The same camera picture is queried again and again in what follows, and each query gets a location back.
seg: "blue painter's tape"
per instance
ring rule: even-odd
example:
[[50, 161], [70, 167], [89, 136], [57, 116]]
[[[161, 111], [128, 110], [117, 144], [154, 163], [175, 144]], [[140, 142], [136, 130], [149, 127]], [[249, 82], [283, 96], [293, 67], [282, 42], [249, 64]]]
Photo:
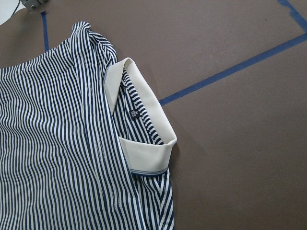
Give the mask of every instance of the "blue painter's tape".
[[307, 32], [307, 21], [299, 14], [299, 12], [287, 0], [278, 0], [278, 2], [290, 9], [291, 17], [293, 17], [293, 19], [301, 26], [301, 28]]
[[44, 43], [45, 43], [45, 51], [49, 50], [49, 41], [48, 41], [48, 29], [47, 29], [47, 19], [46, 19], [46, 12], [40, 13], [43, 19], [43, 29], [44, 29]]
[[296, 45], [298, 45], [298, 44], [300, 44], [300, 43], [302, 43], [306, 40], [307, 40], [307, 34], [300, 35], [300, 36], [298, 36], [298, 37], [296, 37], [296, 38], [294, 38], [290, 41], [287, 41], [287, 42], [285, 42], [285, 43], [283, 43], [279, 46], [276, 46], [276, 47], [269, 49], [269, 50], [267, 50], [267, 51], [265, 51], [261, 54], [258, 54], [257, 56], [254, 56], [254, 57], [252, 57], [252, 58], [250, 58], [246, 61], [243, 61], [243, 62], [241, 62], [241, 63], [239, 63], [239, 64], [237, 64], [233, 67], [230, 67], [229, 69], [226, 69], [226, 70], [224, 70], [220, 73], [217, 73], [217, 74], [215, 74], [215, 75], [213, 75], [209, 78], [206, 78], [205, 80], [202, 80], [202, 81], [200, 81], [200, 82], [198, 82], [194, 85], [191, 85], [191, 86], [189, 86], [189, 87], [187, 87], [183, 90], [180, 90], [180, 91], [160, 100], [159, 102], [160, 102], [161, 105], [165, 105], [167, 103], [170, 103], [170, 102], [172, 102], [172, 101], [174, 101], [178, 98], [181, 98], [181, 97], [183, 97], [183, 96], [185, 96], [189, 93], [192, 93], [196, 90], [199, 90], [202, 87], [205, 87], [205, 86], [212, 84], [212, 83], [214, 83], [214, 82], [216, 82], [220, 79], [223, 79], [223, 78], [225, 78], [225, 77], [227, 77], [227, 76], [229, 76], [233, 73], [236, 73], [236, 72], [238, 72], [242, 69], [245, 69], [246, 67], [254, 65], [257, 62], [260, 62], [260, 61], [267, 59], [267, 58], [269, 58], [269, 57], [271, 57], [275, 54], [278, 54], [278, 53], [280, 53], [284, 50], [287, 50], [287, 49], [289, 49], [293, 46], [296, 46]]

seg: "navy and white striped fabric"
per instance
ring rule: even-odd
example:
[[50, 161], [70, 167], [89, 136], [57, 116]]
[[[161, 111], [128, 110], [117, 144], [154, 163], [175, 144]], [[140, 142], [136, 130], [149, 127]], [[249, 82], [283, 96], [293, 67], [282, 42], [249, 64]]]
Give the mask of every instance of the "navy and white striped fabric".
[[[58, 47], [0, 69], [1, 230], [174, 228], [167, 164], [176, 136], [134, 75], [87, 22]], [[120, 78], [114, 90], [106, 76]], [[161, 163], [151, 164], [155, 149]]]

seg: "gray object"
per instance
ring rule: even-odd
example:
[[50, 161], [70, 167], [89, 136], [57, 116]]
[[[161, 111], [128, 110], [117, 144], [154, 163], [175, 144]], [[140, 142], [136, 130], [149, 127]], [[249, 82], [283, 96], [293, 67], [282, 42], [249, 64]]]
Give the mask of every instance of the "gray object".
[[47, 2], [47, 0], [21, 0], [21, 3], [29, 10], [33, 11], [40, 5]]

